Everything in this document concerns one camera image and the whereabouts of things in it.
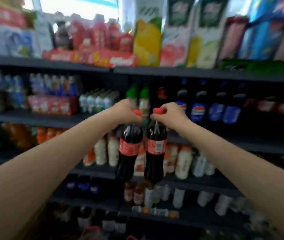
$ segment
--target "hand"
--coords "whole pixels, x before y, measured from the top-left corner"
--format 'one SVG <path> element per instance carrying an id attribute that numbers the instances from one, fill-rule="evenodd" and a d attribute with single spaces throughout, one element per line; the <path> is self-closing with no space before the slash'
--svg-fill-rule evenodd
<path id="1" fill-rule="evenodd" d="M 176 103 L 163 104 L 162 109 L 166 110 L 165 114 L 152 114 L 151 119 L 164 124 L 165 126 L 177 131 L 177 126 L 188 121 L 188 117 L 183 112 L 183 109 Z"/>
<path id="2" fill-rule="evenodd" d="M 128 99 L 121 100 L 120 102 L 109 108 L 112 111 L 111 116 L 114 116 L 114 120 L 117 125 L 128 123 L 142 123 L 142 117 L 137 116 L 131 109 Z"/>

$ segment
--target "forearm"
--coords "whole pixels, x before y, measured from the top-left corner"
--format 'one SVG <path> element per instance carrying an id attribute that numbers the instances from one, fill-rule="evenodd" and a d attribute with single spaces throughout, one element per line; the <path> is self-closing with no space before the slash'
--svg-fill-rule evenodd
<path id="1" fill-rule="evenodd" d="M 116 118 L 105 110 L 1 165 L 0 239 L 13 237 L 96 141 L 115 126 Z"/>
<path id="2" fill-rule="evenodd" d="M 191 141 L 284 235 L 284 170 L 191 121 L 178 124 Z"/>

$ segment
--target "right hand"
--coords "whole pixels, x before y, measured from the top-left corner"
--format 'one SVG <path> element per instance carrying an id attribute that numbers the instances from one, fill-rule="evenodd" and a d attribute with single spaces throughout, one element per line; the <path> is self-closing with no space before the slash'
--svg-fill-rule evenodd
<path id="1" fill-rule="evenodd" d="M 183 112 L 183 109 L 177 105 L 176 103 L 168 103 L 163 104 L 161 106 L 162 109 L 166 110 L 165 114 L 152 114 L 150 118 L 152 120 L 156 120 L 164 124 L 165 126 L 169 127 L 170 129 L 174 129 L 178 131 L 178 126 L 182 125 L 189 121 L 186 114 Z"/>

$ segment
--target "red lid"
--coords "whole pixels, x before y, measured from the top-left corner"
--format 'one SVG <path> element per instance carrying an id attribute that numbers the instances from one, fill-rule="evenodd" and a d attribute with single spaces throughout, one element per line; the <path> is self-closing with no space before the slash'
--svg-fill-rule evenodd
<path id="1" fill-rule="evenodd" d="M 141 111 L 141 110 L 133 109 L 132 111 L 133 111 L 137 116 L 142 117 L 142 111 Z"/>
<path id="2" fill-rule="evenodd" d="M 156 114 L 159 114 L 159 115 L 165 114 L 164 109 L 162 109 L 162 108 L 154 108 L 153 113 L 156 113 Z"/>

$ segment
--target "left hand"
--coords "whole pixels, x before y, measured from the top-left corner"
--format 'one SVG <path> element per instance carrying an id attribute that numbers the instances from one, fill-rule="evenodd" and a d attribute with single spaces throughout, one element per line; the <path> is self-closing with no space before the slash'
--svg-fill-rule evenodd
<path id="1" fill-rule="evenodd" d="M 128 99 L 121 100 L 120 102 L 109 108 L 111 116 L 114 116 L 114 120 L 117 125 L 128 123 L 142 123 L 142 117 L 137 116 L 131 109 Z"/>

